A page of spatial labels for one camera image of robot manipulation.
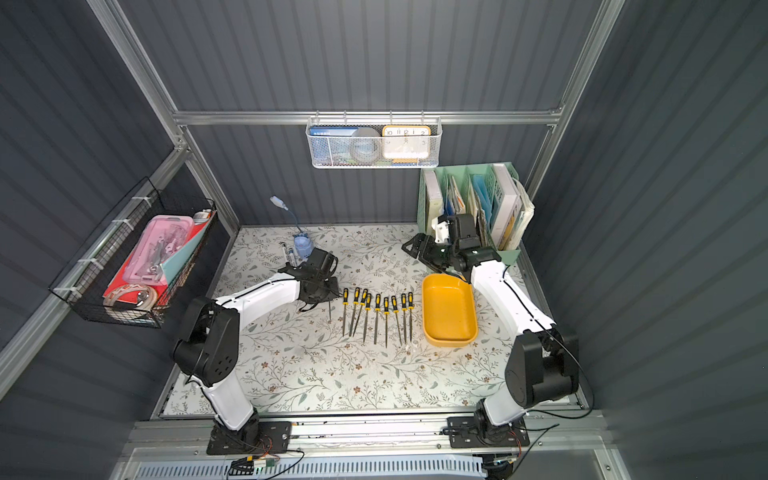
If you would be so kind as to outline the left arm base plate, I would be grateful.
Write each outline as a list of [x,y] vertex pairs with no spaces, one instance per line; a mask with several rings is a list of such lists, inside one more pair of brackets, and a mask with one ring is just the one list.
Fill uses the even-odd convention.
[[261,422],[247,424],[233,431],[216,422],[206,447],[207,455],[283,454],[288,450],[292,432],[291,422]]

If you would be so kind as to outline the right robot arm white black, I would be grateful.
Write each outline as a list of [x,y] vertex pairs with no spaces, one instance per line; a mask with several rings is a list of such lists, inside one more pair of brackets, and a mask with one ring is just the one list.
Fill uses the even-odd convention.
[[579,341],[528,298],[512,280],[500,253],[481,242],[469,214],[442,215],[435,233],[418,233],[402,245],[409,256],[433,272],[471,285],[514,340],[503,385],[479,403],[487,423],[512,423],[545,401],[559,400],[579,389]]

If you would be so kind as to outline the yellow storage tray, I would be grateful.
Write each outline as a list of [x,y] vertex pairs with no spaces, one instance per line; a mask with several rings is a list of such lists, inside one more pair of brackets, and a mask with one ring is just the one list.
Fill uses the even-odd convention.
[[422,282],[422,324],[436,347],[465,347],[478,335],[471,286],[447,274],[430,274]]

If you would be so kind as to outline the yellow black file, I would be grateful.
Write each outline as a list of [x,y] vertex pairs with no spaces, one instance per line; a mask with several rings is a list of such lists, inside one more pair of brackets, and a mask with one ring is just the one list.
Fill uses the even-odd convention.
[[357,308],[359,306],[360,295],[361,295],[361,288],[355,287],[354,296],[353,296],[353,311],[350,319],[350,328],[349,328],[350,337],[354,335],[355,323],[357,318]]
[[408,337],[407,337],[408,327],[407,327],[407,318],[406,318],[407,305],[408,305],[407,294],[401,293],[400,299],[401,299],[401,311],[402,311],[402,341],[403,343],[405,343],[408,340]]
[[368,319],[369,319],[369,313],[371,310],[371,302],[372,302],[372,294],[366,290],[366,298],[365,298],[365,317],[363,321],[363,334],[362,334],[362,340],[363,344],[365,344],[367,339],[367,331],[368,331]]
[[358,302],[357,302],[358,309],[356,310],[356,316],[354,318],[354,323],[353,323],[353,328],[352,328],[352,335],[355,335],[355,333],[358,330],[358,326],[359,326],[359,322],[360,322],[360,317],[362,315],[363,310],[365,309],[365,305],[366,305],[366,301],[368,299],[368,295],[369,295],[368,289],[364,288],[362,290],[360,298],[358,299]]
[[343,295],[342,295],[342,337],[346,336],[346,324],[347,324],[347,307],[349,303],[349,290],[348,288],[343,289]]
[[390,301],[391,301],[391,305],[392,305],[392,311],[393,311],[393,314],[395,316],[395,324],[396,324],[396,329],[397,329],[398,341],[402,345],[403,338],[402,338],[401,326],[400,326],[400,323],[399,323],[399,308],[398,308],[397,297],[395,295],[392,295],[390,297]]
[[378,343],[378,331],[379,331],[379,316],[381,311],[381,294],[377,293],[375,296],[375,320],[374,320],[374,345]]
[[408,341],[413,341],[413,311],[414,311],[414,295],[413,292],[408,292],[407,294],[407,302],[408,302]]
[[389,337],[389,313],[390,313],[390,302],[388,297],[384,297],[383,299],[383,314],[384,314],[384,321],[385,321],[385,329],[384,329],[384,339],[385,339],[385,348],[388,347],[388,337]]

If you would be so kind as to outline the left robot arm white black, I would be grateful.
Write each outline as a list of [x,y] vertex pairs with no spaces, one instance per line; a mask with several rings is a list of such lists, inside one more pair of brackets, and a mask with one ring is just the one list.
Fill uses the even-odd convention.
[[198,297],[186,307],[172,359],[200,386],[225,431],[240,437],[258,431],[259,415],[235,373],[241,333],[295,301],[310,310],[338,298],[337,266],[336,256],[315,248],[298,266],[286,264],[251,287],[218,298]]

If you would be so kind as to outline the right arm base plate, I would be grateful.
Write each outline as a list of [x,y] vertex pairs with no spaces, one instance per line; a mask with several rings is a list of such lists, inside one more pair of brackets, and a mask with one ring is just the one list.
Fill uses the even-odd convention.
[[475,416],[452,416],[441,434],[449,438],[454,449],[511,448],[520,450],[530,444],[528,433],[522,431],[520,422],[494,426]]

